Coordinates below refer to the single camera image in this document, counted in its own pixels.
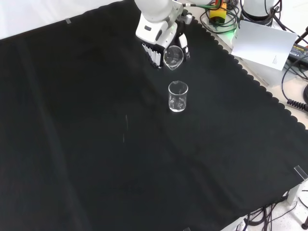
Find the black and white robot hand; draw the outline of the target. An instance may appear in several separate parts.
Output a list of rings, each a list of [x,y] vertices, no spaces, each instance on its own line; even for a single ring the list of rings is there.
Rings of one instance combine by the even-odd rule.
[[[187,10],[183,10],[171,25],[168,25],[168,21],[152,23],[143,15],[140,16],[136,36],[152,66],[161,68],[165,64],[175,65],[173,59],[182,63],[190,58],[184,32],[192,20],[193,16]]]

